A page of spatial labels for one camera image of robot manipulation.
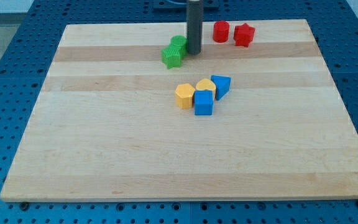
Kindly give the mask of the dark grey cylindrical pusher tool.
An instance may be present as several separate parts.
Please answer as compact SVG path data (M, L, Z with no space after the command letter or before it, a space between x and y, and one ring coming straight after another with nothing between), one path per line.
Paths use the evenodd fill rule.
M186 38L187 52L198 55L201 52L203 35L203 0L187 0Z

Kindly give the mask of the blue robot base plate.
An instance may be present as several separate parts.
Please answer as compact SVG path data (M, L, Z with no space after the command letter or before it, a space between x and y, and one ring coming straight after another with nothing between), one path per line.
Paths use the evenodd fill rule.
M153 10L186 9L187 0L151 0ZM218 9L220 0L204 0L204 9Z

